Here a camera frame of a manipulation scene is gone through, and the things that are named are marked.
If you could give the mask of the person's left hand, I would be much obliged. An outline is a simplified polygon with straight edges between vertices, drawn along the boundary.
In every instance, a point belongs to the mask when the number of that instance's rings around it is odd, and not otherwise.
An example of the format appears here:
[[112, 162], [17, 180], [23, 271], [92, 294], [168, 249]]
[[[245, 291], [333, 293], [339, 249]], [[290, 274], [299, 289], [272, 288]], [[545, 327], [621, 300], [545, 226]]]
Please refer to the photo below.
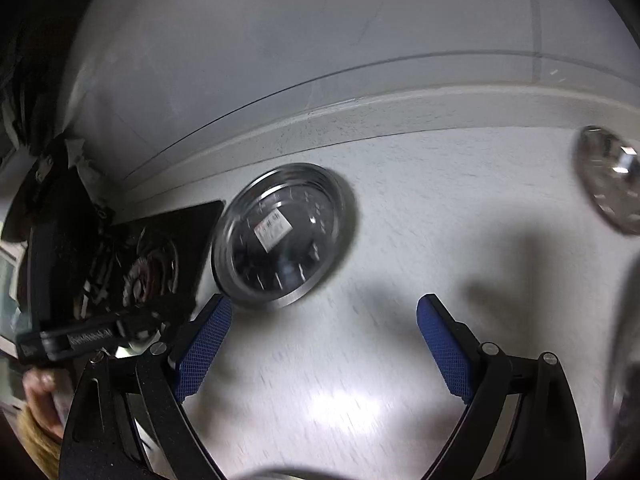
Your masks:
[[55, 407], [53, 393], [58, 385], [50, 370], [32, 368], [23, 377], [27, 406], [37, 425], [56, 442], [61, 443], [64, 425]]

